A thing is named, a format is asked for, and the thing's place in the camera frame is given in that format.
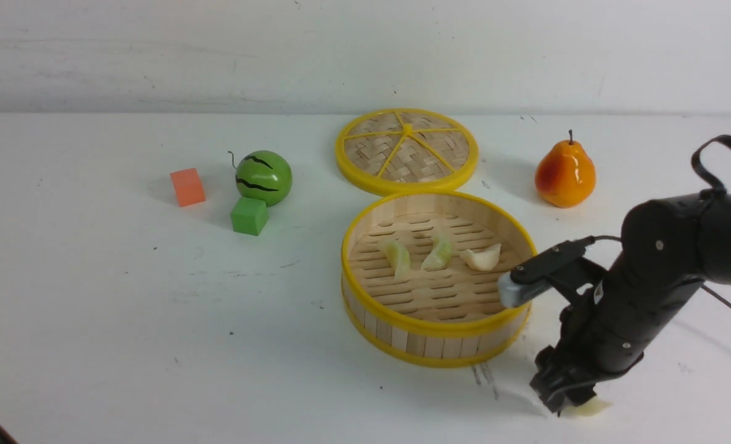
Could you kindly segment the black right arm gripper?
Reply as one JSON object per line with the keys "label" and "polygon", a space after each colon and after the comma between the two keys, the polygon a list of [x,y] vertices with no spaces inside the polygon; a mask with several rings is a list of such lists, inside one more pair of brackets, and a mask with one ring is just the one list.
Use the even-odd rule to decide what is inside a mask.
{"label": "black right arm gripper", "polygon": [[605,270],[561,312],[557,344],[535,357],[531,388],[551,413],[584,405],[595,385],[627,374],[703,285],[689,251],[624,249]]}

